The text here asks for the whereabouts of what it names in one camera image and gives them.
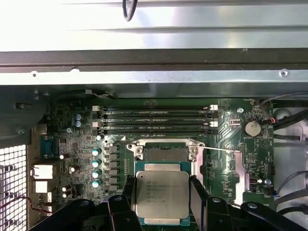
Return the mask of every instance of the cable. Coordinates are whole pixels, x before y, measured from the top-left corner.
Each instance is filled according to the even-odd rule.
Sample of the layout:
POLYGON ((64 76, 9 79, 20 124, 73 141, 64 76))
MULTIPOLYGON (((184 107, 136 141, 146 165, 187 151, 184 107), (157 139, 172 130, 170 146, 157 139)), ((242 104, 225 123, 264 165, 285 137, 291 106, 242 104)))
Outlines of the cable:
POLYGON ((306 174, 306 173, 308 173, 308 170, 306 170, 306 171, 304 171, 304 170, 303 170, 303 171, 298 171, 298 172, 295 172, 295 173, 291 174, 290 176, 288 176, 288 177, 282 182, 282 184, 280 185, 280 187, 276 190, 277 194, 280 193, 281 189, 282 189, 290 180, 292 180, 292 179, 294 179, 295 177, 300 176, 300 175, 302 175, 302 174, 306 174))
POLYGON ((280 215, 285 215, 287 213, 293 213, 293 212, 302 212, 303 214, 307 215, 308 214, 308 206, 302 204, 300 206, 288 207, 288 208, 284 208, 284 209, 278 211, 277 213, 279 213, 280 215))
POLYGON ((51 98, 51 102, 56 101, 63 95, 72 95, 72 94, 88 94, 88 95, 95 95, 98 98, 104 98, 108 97, 109 99, 118 99, 116 96, 114 96, 112 93, 108 93, 104 90, 91 90, 91 89, 78 89, 78 90, 68 90, 61 92, 51 98))
POLYGON ((134 16, 135 10, 137 8, 138 0, 132 0, 128 14, 127 14, 127 9, 126 9, 126 1, 127 0, 122 0, 123 16, 125 20, 129 22, 134 16))
POLYGON ((277 200, 274 201, 274 205, 277 206, 283 202, 291 201, 291 200, 302 198, 305 196, 308 196, 308 189, 298 190, 298 191, 289 193, 283 197, 278 198, 277 200))
POLYGON ((35 211, 38 211, 38 212, 42 212, 42 213, 52 213, 52 212, 47 211, 47 210, 45 210, 45 209, 33 208, 33 207, 32 207, 32 200, 31 200, 29 197, 26 197, 26 196, 18 196, 18 197, 16 197, 16 198, 12 199, 11 201, 9 201, 9 202, 7 202, 7 203, 1 205, 1 206, 0 206, 0 209, 5 208, 5 207, 8 206, 10 203, 12 203, 12 202, 14 202, 14 201, 17 201, 17 200, 19 200, 19 199, 26 199, 26 200, 29 202, 29 207, 30 207, 30 209, 32 209, 32 210, 35 210, 35 211))
POLYGON ((291 126, 293 124, 296 124, 296 123, 306 119, 307 116, 308 116, 308 110, 303 110, 303 111, 298 112, 294 115, 283 118, 283 119, 279 120, 276 124, 274 124, 274 130, 279 130, 279 129, 291 126))
POLYGON ((285 140, 285 141, 300 141, 300 136, 283 136, 274 134, 275 139, 285 140))
POLYGON ((294 96, 294 95, 302 95, 302 94, 308 94, 308 92, 295 92, 295 93, 288 93, 288 94, 283 94, 283 95, 277 95, 277 96, 274 96, 274 97, 271 97, 271 98, 268 98, 266 99, 265 101, 263 101, 261 104, 260 104, 260 110, 271 120, 271 122, 273 124, 276 123, 276 120, 275 118, 273 118, 264 108, 264 105, 270 101, 273 101, 273 100, 277 100, 277 99, 281 99, 281 98, 284 98, 284 97, 289 97, 289 96, 294 96))

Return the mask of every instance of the motherboard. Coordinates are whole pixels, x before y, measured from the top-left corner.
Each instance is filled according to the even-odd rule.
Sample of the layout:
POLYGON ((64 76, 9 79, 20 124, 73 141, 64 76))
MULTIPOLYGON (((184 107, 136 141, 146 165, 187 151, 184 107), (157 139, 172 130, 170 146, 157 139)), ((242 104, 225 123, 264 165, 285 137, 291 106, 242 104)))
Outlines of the motherboard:
POLYGON ((62 100, 47 125, 41 159, 59 161, 56 209, 121 194, 127 175, 145 230, 198 230, 191 175, 230 204, 273 207, 273 126, 255 99, 62 100))

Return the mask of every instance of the red wire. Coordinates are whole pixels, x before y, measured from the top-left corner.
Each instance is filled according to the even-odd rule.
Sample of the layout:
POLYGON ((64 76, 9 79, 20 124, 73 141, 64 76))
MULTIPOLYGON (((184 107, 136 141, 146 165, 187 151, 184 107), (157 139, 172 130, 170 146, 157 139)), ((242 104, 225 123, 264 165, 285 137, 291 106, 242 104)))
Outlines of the red wire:
POLYGON ((276 123, 276 120, 272 117, 272 118, 270 118, 270 120, 271 120, 271 122, 273 123, 273 124, 275 124, 276 123))
POLYGON ((29 207, 30 207, 30 209, 32 209, 32 210, 35 210, 35 211, 38 211, 38 212, 43 212, 43 213, 52 213, 52 212, 47 211, 47 210, 45 210, 45 209, 33 208, 33 207, 32 207, 32 201, 31 201, 31 199, 30 199, 29 197, 27 197, 27 196, 18 196, 18 197, 16 197, 16 198, 12 199, 11 201, 9 201, 9 202, 7 202, 7 203, 1 205, 1 206, 0 206, 0 209, 3 209, 4 207, 8 206, 10 203, 12 203, 12 202, 14 202, 14 201, 17 201, 17 200, 19 200, 19 199, 26 199, 26 200, 29 202, 29 207))

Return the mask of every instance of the green circuit board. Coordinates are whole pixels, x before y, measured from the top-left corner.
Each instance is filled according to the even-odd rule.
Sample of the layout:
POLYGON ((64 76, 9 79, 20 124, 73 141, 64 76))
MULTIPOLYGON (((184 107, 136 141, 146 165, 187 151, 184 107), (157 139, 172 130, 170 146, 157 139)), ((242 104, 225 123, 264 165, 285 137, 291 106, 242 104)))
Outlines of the green circuit board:
MULTIPOLYGON (((272 105, 268 112, 272 114, 272 105)), ((249 190, 243 201, 256 201, 273 206, 273 197, 265 190, 273 187, 273 126, 260 111, 254 99, 127 99, 127 100, 79 100, 62 101, 51 105, 46 141, 55 143, 55 151, 48 158, 69 154, 61 163, 59 185, 77 184, 78 198, 91 199, 97 204, 107 195, 120 194, 126 175, 134 175, 136 158, 127 145, 140 139, 193 139, 206 147, 239 150, 243 167, 251 178, 249 190), (76 115, 81 115, 76 127, 76 115), (94 179, 92 161, 98 158, 92 150, 100 148, 99 158, 103 174, 101 185, 92 187, 94 179), (110 149, 117 149, 116 182, 110 182, 108 157, 110 149), (69 167, 79 165, 80 171, 72 174, 69 167), (265 184, 264 179, 271 181, 265 184)), ((156 143, 151 148, 182 148, 179 143, 156 143)), ((203 184, 210 195, 225 198, 232 203, 236 197, 239 175, 235 169, 235 154, 221 150, 204 149, 204 165, 201 172, 203 184)), ((57 198, 59 207, 71 198, 57 198)), ((179 230, 175 226, 144 226, 145 230, 179 230)), ((190 227, 180 230, 195 230, 191 218, 190 227)))

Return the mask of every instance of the ventilation grille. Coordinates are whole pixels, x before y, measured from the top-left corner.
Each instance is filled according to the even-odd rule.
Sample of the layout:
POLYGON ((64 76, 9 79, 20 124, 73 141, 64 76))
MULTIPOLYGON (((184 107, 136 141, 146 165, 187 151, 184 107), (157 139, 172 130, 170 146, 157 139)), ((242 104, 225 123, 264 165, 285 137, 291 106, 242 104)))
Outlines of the ventilation grille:
MULTIPOLYGON (((0 206, 26 196, 26 146, 0 149, 0 206)), ((26 231, 25 199, 0 209, 0 231, 26 231)))

